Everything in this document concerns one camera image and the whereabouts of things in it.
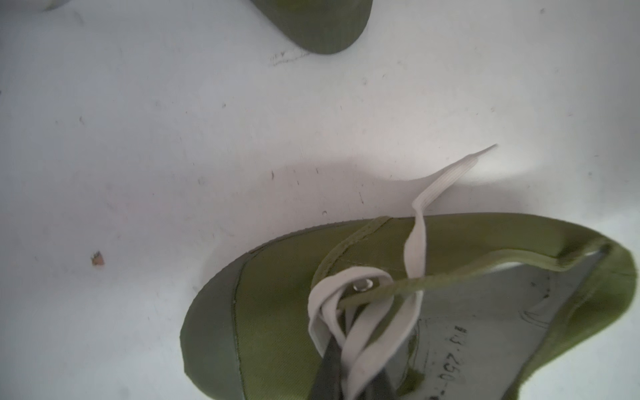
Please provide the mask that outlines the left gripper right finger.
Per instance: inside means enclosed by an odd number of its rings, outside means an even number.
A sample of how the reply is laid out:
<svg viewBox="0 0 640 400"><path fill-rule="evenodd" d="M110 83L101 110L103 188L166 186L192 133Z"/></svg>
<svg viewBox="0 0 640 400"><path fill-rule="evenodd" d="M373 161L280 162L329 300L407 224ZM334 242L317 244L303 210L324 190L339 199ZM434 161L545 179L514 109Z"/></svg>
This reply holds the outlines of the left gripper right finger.
<svg viewBox="0 0 640 400"><path fill-rule="evenodd" d="M362 400L397 400L398 396L387 372L383 369L366 386Z"/></svg>

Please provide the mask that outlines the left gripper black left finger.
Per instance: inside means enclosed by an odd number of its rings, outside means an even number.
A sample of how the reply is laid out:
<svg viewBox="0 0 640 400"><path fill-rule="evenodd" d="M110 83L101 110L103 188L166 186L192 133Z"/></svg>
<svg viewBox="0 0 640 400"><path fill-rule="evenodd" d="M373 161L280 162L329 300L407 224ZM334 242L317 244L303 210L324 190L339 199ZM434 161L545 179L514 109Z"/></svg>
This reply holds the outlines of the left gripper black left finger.
<svg viewBox="0 0 640 400"><path fill-rule="evenodd" d="M342 400L341 348L331 338L320 363L308 400Z"/></svg>

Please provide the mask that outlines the olive green sandal with laces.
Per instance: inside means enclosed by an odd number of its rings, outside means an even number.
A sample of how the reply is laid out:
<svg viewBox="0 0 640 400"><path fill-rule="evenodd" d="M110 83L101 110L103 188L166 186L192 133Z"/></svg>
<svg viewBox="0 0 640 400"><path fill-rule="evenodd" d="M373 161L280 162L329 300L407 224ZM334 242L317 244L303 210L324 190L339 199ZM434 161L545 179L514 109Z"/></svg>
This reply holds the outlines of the olive green sandal with laces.
<svg viewBox="0 0 640 400"><path fill-rule="evenodd" d="M353 45L365 30L372 0L253 0L288 39L310 53L331 55Z"/></svg>

